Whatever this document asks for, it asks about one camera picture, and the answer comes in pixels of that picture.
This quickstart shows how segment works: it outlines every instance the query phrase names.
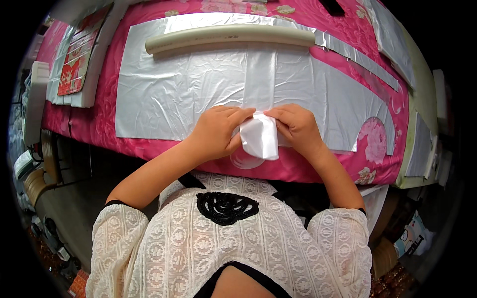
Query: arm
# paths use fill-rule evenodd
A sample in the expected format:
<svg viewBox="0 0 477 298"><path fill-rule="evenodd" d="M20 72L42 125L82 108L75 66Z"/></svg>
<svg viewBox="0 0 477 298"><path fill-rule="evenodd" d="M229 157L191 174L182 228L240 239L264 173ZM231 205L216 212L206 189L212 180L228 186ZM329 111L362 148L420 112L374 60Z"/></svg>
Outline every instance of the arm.
<svg viewBox="0 0 477 298"><path fill-rule="evenodd" d="M151 203L169 184L198 165L232 154L242 143L232 132L255 109L215 106L205 111L192 134L141 166L118 184L106 202L120 200L142 209Z"/></svg>
<svg viewBox="0 0 477 298"><path fill-rule="evenodd" d="M277 130L320 175L334 207L365 209L356 185L321 139L312 112L297 104L286 104L265 114L276 118Z"/></svg>

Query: woman's right hand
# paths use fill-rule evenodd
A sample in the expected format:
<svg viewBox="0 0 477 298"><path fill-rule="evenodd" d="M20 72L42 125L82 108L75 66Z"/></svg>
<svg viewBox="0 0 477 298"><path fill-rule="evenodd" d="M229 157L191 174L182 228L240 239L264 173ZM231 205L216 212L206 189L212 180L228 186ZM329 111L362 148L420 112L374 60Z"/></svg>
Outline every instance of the woman's right hand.
<svg viewBox="0 0 477 298"><path fill-rule="evenodd" d="M264 113L276 119L277 130L307 160L326 148L315 116L297 104L285 104Z"/></svg>

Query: hand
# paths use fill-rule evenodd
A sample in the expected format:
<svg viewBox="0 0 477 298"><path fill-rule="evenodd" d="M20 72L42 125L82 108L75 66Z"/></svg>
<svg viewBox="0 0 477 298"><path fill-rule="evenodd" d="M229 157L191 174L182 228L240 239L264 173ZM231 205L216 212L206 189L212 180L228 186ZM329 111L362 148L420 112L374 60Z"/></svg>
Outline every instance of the hand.
<svg viewBox="0 0 477 298"><path fill-rule="evenodd" d="M234 129L253 116L255 108L241 109L222 105L205 111L191 135L184 142L191 144L202 163L232 154L242 145L240 134L232 138Z"/></svg>
<svg viewBox="0 0 477 298"><path fill-rule="evenodd" d="M315 116L297 104L285 104L264 113L276 119L277 130L307 160L325 147Z"/></svg>

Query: forearm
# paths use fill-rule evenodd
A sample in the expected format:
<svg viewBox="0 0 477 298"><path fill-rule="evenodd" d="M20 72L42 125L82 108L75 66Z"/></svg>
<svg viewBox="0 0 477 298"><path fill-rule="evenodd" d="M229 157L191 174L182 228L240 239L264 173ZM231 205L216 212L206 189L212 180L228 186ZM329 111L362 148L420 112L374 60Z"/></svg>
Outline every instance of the forearm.
<svg viewBox="0 0 477 298"><path fill-rule="evenodd" d="M106 202L120 200L133 208L142 209L174 180L202 162L186 139L130 174L113 189Z"/></svg>
<svg viewBox="0 0 477 298"><path fill-rule="evenodd" d="M365 209L358 188L340 161L325 145L307 159L323 180L330 202L335 208Z"/></svg>

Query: pink table cover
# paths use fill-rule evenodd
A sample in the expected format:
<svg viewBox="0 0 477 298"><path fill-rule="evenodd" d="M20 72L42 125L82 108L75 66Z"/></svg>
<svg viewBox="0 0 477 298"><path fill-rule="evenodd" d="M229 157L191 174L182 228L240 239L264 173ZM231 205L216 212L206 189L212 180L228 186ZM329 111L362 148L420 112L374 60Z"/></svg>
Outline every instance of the pink table cover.
<svg viewBox="0 0 477 298"><path fill-rule="evenodd" d="M172 0L150 1L130 6L121 20L107 51L98 81L96 101L92 108L81 109L59 106L46 102L42 127L71 137L80 142L96 145L126 155L153 159L171 148L177 141L118 138L114 127L119 69L129 27L163 17L200 12L236 12L258 14L295 21L299 24L327 31L352 45L384 67L400 83L395 92L380 80L391 95L389 110L394 122L394 155L386 155L386 133L382 123L369 119L358 136L357 152L338 154L337 157L357 184L392 184L397 177L406 145L409 109L408 93L404 80L390 66L387 58L377 50L376 38L365 9L355 0L338 0L345 11L344 17L332 17L317 0L280 0L279 2L253 4L241 0ZM37 60L51 65L67 25L55 21L45 33ZM369 84L347 62L346 58L320 47L310 48L310 53L368 89ZM228 175L295 182L321 182L311 165L292 148L280 147L277 161L265 161L261 166L241 170L228 157L209 161L199 170Z"/></svg>

